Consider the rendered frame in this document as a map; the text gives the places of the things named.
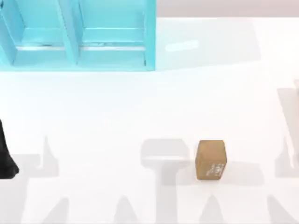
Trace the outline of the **light blue rack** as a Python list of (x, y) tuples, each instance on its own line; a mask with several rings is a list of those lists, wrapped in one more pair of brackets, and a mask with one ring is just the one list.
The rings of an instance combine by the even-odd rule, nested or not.
[(0, 0), (0, 71), (154, 71), (157, 0)]

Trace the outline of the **brown cardboard box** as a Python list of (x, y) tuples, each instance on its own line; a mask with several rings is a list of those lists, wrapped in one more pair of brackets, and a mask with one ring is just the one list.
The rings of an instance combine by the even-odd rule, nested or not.
[(198, 180), (220, 180), (227, 164), (224, 140), (200, 140), (195, 157)]

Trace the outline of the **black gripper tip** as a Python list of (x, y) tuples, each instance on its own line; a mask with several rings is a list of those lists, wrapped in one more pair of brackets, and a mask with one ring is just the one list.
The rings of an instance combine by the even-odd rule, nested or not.
[(19, 167), (8, 150), (2, 121), (0, 120), (0, 180), (13, 179), (19, 171)]

